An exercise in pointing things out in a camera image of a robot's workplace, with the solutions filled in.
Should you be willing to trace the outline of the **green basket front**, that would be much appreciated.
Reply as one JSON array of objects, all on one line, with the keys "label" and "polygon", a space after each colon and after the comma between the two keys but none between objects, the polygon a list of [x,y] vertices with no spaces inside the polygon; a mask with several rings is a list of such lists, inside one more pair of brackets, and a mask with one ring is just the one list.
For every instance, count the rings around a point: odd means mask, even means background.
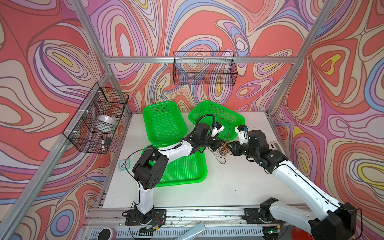
[{"label": "green basket front", "polygon": [[157,188],[196,184],[204,181],[208,169],[205,153],[194,153],[168,163]]}]

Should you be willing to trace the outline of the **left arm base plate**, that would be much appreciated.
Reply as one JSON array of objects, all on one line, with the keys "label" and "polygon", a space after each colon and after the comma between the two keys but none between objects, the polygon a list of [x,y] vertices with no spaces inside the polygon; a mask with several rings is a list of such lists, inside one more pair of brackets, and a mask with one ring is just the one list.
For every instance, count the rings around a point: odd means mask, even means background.
[{"label": "left arm base plate", "polygon": [[150,226],[161,227],[166,223],[166,209],[152,209],[147,214],[142,214],[139,210],[129,210],[126,216],[126,226]]}]

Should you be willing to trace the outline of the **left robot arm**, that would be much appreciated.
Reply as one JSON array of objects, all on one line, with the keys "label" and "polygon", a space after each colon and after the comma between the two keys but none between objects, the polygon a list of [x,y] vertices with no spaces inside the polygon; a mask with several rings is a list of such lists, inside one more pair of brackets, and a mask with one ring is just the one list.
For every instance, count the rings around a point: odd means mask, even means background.
[{"label": "left robot arm", "polygon": [[147,147],[132,169],[134,179],[139,184],[139,202],[135,211],[145,216],[153,210],[154,188],[162,179],[168,164],[197,152],[201,153],[205,148],[217,150],[224,143],[219,138],[224,129],[218,122],[213,126],[198,123],[190,134],[176,144],[162,148]]}]

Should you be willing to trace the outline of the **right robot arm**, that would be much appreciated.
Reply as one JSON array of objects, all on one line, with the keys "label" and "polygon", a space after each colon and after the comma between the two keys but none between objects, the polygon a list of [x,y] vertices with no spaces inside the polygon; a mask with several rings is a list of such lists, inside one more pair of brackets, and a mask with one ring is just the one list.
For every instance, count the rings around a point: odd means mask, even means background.
[{"label": "right robot arm", "polygon": [[356,233],[357,209],[342,204],[304,176],[279,150],[270,149],[265,134],[245,125],[235,128],[238,141],[227,146],[234,156],[244,156],[285,183],[310,208],[304,211],[269,198],[254,215],[260,222],[273,220],[291,224],[316,240],[348,240]]}]

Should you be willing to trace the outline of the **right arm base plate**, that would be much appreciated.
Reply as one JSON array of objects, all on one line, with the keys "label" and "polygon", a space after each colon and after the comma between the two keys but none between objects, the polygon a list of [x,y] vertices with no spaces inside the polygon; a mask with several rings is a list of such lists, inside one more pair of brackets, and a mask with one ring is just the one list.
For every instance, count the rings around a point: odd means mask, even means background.
[{"label": "right arm base plate", "polygon": [[276,220],[270,215],[263,219],[263,216],[260,213],[260,208],[245,208],[242,219],[245,220],[247,224],[284,225],[286,223],[284,221]]}]

